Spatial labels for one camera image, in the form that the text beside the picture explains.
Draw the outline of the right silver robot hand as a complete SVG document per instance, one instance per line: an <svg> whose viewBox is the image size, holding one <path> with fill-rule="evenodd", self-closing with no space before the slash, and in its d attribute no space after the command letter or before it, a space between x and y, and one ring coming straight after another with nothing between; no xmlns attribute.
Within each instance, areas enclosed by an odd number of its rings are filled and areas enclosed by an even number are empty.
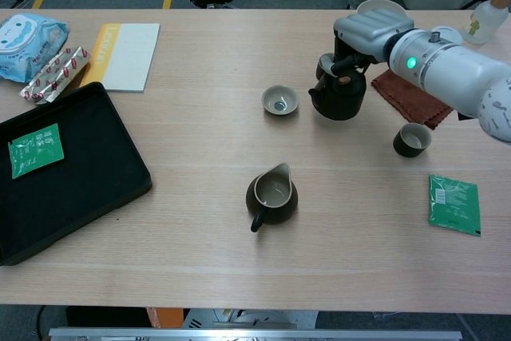
<svg viewBox="0 0 511 341"><path fill-rule="evenodd" d="M330 70L339 76L344 70L366 68L390 56L389 40L414 28L412 18L390 10L369 10L337 19L334 64Z"/></svg>

